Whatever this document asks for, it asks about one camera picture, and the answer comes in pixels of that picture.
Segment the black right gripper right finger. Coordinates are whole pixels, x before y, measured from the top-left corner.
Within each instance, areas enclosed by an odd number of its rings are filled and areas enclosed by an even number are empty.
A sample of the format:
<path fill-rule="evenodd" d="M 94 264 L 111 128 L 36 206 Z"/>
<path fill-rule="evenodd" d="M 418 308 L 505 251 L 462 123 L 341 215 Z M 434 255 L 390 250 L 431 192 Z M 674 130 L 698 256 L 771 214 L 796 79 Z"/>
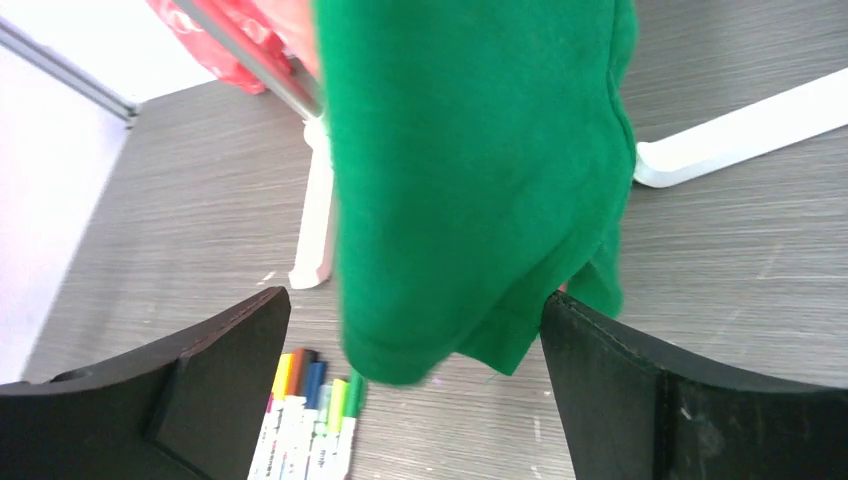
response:
<path fill-rule="evenodd" d="M 847 393 L 726 365 L 562 293 L 540 339 L 579 479 L 843 479 Z"/>

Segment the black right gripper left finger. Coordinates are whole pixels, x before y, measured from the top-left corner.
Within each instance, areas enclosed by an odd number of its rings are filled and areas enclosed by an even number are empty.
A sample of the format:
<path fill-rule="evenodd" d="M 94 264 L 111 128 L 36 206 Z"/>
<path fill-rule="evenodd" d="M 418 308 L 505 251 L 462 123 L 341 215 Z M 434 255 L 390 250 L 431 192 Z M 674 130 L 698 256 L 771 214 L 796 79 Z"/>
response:
<path fill-rule="evenodd" d="M 244 479 L 291 312 L 267 288 L 48 382 L 1 388 L 5 479 Z"/>

